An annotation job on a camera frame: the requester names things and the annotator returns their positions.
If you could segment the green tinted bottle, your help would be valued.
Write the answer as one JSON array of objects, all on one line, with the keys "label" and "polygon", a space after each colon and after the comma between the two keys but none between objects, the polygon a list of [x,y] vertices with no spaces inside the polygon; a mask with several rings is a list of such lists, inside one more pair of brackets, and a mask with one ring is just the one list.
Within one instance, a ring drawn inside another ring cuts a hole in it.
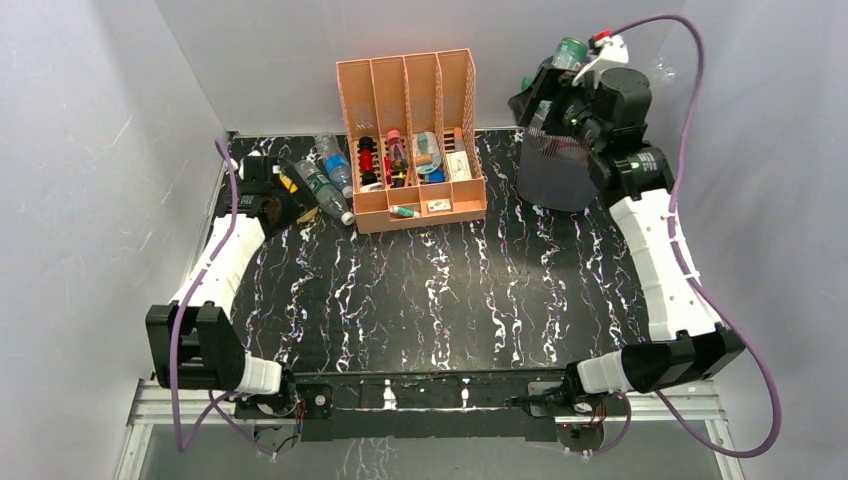
[{"label": "green tinted bottle", "polygon": [[563,37],[554,54],[544,59],[533,76],[525,76],[521,83],[521,92],[529,91],[534,84],[535,77],[545,67],[563,70],[557,77],[557,86],[567,85],[585,65],[588,58],[588,46],[578,39]]}]

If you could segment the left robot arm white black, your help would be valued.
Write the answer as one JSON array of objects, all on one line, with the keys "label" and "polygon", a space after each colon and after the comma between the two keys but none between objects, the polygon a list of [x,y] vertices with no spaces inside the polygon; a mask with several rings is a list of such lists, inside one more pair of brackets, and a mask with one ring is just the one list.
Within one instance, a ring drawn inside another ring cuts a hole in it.
[{"label": "left robot arm white black", "polygon": [[285,380],[282,363],[249,353],[232,325],[232,307],[260,248],[316,207],[292,162],[267,155],[240,161],[234,183],[218,199],[211,235],[189,278],[146,315],[161,387],[260,395],[275,416],[294,411],[297,387]]}]

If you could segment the clear bottle blue label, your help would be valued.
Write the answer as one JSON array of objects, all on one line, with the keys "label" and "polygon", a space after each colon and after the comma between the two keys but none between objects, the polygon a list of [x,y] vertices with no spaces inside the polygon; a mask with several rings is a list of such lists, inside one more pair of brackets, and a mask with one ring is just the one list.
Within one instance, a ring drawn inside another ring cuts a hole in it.
[{"label": "clear bottle blue label", "polygon": [[353,179],[350,162],[341,150],[338,138],[331,133],[315,137],[316,149],[320,154],[330,182],[346,199],[353,197]]}]

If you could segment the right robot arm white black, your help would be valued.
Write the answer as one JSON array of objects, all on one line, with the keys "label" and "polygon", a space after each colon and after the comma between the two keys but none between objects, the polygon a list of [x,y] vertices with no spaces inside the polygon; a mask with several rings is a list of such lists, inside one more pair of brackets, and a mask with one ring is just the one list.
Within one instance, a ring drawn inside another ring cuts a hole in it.
[{"label": "right robot arm white black", "polygon": [[650,393],[707,380],[741,354],[739,336],[700,299],[696,270],[679,260],[688,247],[669,234],[674,175],[665,153],[645,140],[652,95],[648,78],[629,67],[576,73],[540,66],[532,84],[508,102],[528,127],[542,101],[546,134],[574,139],[589,177],[624,236],[648,311],[649,342],[568,364],[560,383],[531,382],[509,403],[537,417],[587,414],[618,393]]}]

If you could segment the clear bottle dark green label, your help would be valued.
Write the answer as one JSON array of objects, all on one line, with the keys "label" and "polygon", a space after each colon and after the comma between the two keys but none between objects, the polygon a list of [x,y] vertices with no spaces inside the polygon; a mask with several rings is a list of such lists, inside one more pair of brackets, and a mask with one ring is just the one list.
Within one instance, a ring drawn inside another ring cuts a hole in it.
[{"label": "clear bottle dark green label", "polygon": [[294,168],[313,193],[324,213],[340,220],[346,226],[354,223],[355,215],[350,211],[342,193],[313,162],[301,160],[294,164]]}]

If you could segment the yellow juice bottle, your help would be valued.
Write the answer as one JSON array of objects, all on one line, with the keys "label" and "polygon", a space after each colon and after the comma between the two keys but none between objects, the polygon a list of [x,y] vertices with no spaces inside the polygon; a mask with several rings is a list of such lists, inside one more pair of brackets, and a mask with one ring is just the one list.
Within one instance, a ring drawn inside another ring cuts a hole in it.
[{"label": "yellow juice bottle", "polygon": [[292,198],[296,201],[299,214],[296,222],[298,224],[308,224],[318,214],[319,205],[314,195],[305,192],[298,184],[289,176],[279,173],[279,180],[283,187],[289,192]]}]

